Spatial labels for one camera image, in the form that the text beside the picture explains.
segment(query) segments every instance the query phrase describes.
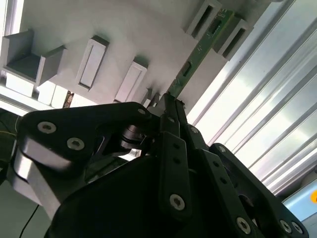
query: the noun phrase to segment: white wall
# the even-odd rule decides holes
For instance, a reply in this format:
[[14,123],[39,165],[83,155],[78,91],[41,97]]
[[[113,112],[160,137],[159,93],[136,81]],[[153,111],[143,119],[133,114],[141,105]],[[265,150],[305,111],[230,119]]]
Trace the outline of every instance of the white wall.
[[[43,54],[65,44],[59,76],[52,82],[96,103],[112,103],[133,58],[141,55],[149,67],[134,100],[147,87],[164,93],[197,41],[185,34],[198,0],[27,0],[21,29],[35,30],[34,51]],[[268,5],[259,0],[222,0],[252,24]],[[110,42],[93,88],[77,85],[77,70],[89,38],[97,34]],[[189,110],[199,99],[225,60],[210,51],[180,99]]]

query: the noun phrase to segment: black cable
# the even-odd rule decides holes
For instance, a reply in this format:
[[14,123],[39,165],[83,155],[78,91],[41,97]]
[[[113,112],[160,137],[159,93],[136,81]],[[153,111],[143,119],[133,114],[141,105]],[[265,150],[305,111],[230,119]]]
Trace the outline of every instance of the black cable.
[[36,208],[35,208],[35,210],[34,210],[34,212],[33,212],[32,215],[30,216],[29,220],[28,220],[28,221],[26,222],[26,224],[24,225],[24,227],[23,227],[23,229],[22,229],[22,231],[21,231],[21,234],[20,234],[19,238],[22,237],[25,228],[26,228],[27,225],[29,224],[30,220],[32,219],[32,217],[34,216],[34,214],[35,214],[35,212],[36,212],[36,210],[37,210],[38,208],[39,208],[39,206],[37,205]]

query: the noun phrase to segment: mounting hole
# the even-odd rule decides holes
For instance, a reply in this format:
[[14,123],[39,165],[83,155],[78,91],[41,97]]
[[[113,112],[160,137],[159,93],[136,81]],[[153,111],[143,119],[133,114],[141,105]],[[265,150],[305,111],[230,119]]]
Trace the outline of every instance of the mounting hole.
[[286,221],[280,220],[279,222],[287,233],[292,233],[292,228],[289,226],[289,224],[287,224]]
[[179,160],[178,158],[176,158],[176,157],[173,158],[173,161],[174,161],[176,164],[178,164],[178,165],[180,164],[180,160]]
[[56,126],[49,121],[43,121],[38,124],[38,130],[45,134],[51,134],[56,131]]
[[224,178],[220,177],[220,181],[223,183],[223,184],[227,184],[227,180],[225,180]]
[[179,149],[179,145],[178,144],[174,143],[173,146],[174,146],[175,149]]
[[295,222],[292,222],[292,225],[295,227],[295,229],[300,233],[300,234],[303,234],[303,230],[302,228]]
[[81,139],[73,137],[67,140],[67,147],[71,150],[82,150],[85,147],[85,143]]

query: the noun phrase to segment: corrugated metal panel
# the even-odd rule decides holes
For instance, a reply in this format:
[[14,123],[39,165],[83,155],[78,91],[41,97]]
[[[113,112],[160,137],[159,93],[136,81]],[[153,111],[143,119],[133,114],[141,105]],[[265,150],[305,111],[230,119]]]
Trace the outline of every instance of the corrugated metal panel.
[[189,113],[273,193],[317,161],[317,1],[272,3]]

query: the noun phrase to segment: rectangular slot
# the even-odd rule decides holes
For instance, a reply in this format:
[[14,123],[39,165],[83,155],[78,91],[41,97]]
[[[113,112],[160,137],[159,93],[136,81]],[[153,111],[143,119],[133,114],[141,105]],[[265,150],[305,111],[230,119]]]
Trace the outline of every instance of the rectangular slot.
[[223,52],[223,56],[226,58],[229,53],[233,50],[233,48],[237,45],[237,43],[239,42],[239,40],[242,38],[243,34],[246,32],[245,29],[240,28],[240,30],[238,31],[238,33],[235,35],[235,37],[232,39],[232,41],[230,42],[230,44],[228,45],[228,47],[225,49],[225,51]]
[[93,86],[99,67],[108,49],[108,44],[106,40],[98,36],[94,36],[89,40],[77,73],[79,85],[87,89]]
[[130,102],[146,72],[147,68],[133,61],[115,96],[115,100],[122,103]]
[[200,18],[198,24],[196,25],[195,29],[193,30],[192,37],[196,37],[199,33],[199,31],[202,29],[203,25],[206,23],[210,13],[212,11],[212,6],[208,6],[202,15],[202,18]]
[[191,64],[189,61],[187,61],[187,62],[184,64],[184,66],[182,67],[182,69],[181,69],[181,74],[182,74],[184,77],[186,77],[186,76],[188,75],[189,71],[191,70],[191,68],[192,68],[192,64]]
[[196,15],[188,26],[186,33],[200,40],[217,16],[222,4],[216,0],[205,0],[197,10]]

